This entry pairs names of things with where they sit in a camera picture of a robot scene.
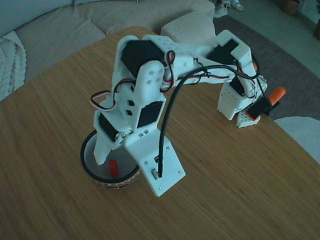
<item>sofa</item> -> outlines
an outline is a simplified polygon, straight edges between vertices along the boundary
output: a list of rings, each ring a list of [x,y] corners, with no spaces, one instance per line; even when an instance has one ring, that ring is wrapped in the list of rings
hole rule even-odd
[[[210,0],[0,0],[0,37],[17,33],[27,54],[27,82],[122,29],[142,26],[159,33],[192,11],[213,18],[215,6]]]

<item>white knit blanket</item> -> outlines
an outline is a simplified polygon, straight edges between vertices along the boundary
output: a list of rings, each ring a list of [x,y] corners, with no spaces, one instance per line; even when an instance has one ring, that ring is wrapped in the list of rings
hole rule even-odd
[[[15,31],[0,37],[0,101],[25,83],[27,54]]]

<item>small red object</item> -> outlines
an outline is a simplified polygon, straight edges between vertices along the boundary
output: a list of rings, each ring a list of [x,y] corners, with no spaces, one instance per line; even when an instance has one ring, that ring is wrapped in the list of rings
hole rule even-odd
[[[114,159],[109,160],[109,171],[110,171],[111,177],[113,178],[118,177],[119,172],[118,172],[118,164],[116,160]]]

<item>robotic arm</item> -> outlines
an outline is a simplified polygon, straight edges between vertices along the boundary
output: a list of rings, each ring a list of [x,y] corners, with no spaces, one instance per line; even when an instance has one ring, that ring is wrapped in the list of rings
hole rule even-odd
[[[257,76],[251,50],[227,30],[216,36],[212,45],[176,43],[157,35],[146,35],[142,40],[124,37],[117,46],[112,91],[91,98],[98,108],[94,114],[97,164],[104,164],[111,150],[125,147],[153,193],[162,195],[186,175],[165,136],[159,155],[164,131],[157,125],[166,103],[163,93],[173,87],[178,90],[182,84],[223,84],[217,109],[232,120],[267,88],[262,76],[249,76]],[[107,98],[98,104],[95,98],[101,95]],[[237,126],[254,125],[259,119],[239,114]]]

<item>bamboo tabletop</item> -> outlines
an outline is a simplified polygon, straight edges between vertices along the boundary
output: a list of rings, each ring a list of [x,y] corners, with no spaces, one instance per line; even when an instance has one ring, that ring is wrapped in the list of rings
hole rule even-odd
[[[186,176],[164,195],[143,176],[107,190],[86,174],[90,96],[111,88],[118,41],[146,34],[109,36],[0,102],[1,239],[319,239],[320,166],[267,116],[245,128],[226,120],[220,84],[180,91],[166,135]]]

